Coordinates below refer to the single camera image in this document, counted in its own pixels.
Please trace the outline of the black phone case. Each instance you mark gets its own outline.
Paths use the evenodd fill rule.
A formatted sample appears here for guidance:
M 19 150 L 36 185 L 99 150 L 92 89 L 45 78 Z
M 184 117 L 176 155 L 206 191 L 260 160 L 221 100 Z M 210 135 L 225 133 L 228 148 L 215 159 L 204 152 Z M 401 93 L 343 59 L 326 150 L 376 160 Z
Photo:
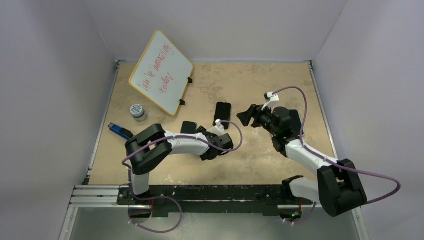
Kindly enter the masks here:
M 193 121 L 183 121 L 181 125 L 181 134 L 195 134 L 197 129 L 197 123 Z

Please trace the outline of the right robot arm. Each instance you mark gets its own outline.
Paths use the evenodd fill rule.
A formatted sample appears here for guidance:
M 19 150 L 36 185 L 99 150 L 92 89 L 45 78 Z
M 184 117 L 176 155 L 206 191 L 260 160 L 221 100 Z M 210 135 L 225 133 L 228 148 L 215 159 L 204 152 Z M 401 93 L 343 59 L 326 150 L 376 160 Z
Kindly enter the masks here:
M 285 107 L 262 108 L 253 104 L 237 115 L 244 127 L 264 128 L 271 135 L 275 150 L 291 159 L 317 177 L 316 181 L 302 175 L 285 179 L 280 196 L 288 204 L 299 198 L 316 202 L 331 217 L 365 205 L 368 201 L 354 163 L 349 159 L 337 160 L 324 156 L 305 142 L 300 114 Z

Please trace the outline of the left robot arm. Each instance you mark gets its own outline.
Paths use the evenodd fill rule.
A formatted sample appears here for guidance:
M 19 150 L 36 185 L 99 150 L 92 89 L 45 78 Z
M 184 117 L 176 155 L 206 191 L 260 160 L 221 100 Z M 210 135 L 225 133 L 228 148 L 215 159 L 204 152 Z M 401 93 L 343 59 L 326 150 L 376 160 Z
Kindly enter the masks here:
M 131 137 L 124 145 L 130 162 L 129 197 L 138 205 L 149 199 L 150 172 L 170 155 L 189 154 L 200 157 L 202 161 L 234 150 L 229 134 L 218 135 L 210 131 L 193 134 L 175 133 L 164 130 L 161 124 L 153 124 Z

